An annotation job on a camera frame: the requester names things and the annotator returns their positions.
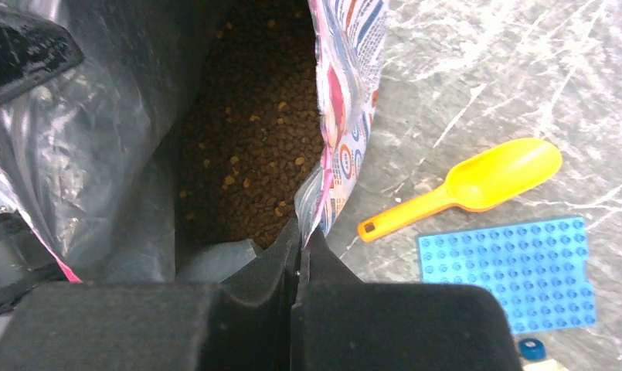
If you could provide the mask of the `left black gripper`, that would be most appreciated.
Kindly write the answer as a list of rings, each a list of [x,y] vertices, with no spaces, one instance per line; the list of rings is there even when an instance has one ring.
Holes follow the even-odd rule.
[[[33,288],[64,281],[56,259],[18,213],[0,213],[0,316]]]

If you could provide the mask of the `pet food bag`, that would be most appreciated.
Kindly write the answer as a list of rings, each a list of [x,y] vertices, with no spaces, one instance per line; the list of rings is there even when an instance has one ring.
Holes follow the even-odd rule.
[[[159,145],[192,106],[228,1],[0,1],[62,26],[78,66],[0,106],[0,207],[19,212],[65,277],[175,275],[171,180]],[[368,144],[386,1],[311,1],[326,146],[294,205],[303,237],[328,232]]]

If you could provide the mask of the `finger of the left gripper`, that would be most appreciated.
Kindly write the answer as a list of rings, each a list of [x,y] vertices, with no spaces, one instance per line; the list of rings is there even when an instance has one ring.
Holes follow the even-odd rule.
[[[62,26],[0,7],[0,106],[83,60],[79,46]]]

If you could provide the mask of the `yellow plastic scoop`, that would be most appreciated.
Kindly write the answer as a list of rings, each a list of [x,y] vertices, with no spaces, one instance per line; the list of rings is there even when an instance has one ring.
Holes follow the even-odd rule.
[[[563,164],[561,151],[540,138],[519,138],[455,165],[443,184],[362,221],[357,231],[370,242],[451,207],[484,212],[539,186]]]

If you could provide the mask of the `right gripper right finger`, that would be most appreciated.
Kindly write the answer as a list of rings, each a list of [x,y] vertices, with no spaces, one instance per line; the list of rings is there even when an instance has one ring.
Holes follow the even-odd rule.
[[[291,312],[292,370],[519,370],[498,301],[462,284],[366,283],[315,230]]]

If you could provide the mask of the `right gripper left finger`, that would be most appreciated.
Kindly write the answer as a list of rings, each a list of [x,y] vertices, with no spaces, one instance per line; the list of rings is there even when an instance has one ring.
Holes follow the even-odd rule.
[[[286,370],[300,232],[220,283],[51,283],[15,310],[0,370]]]

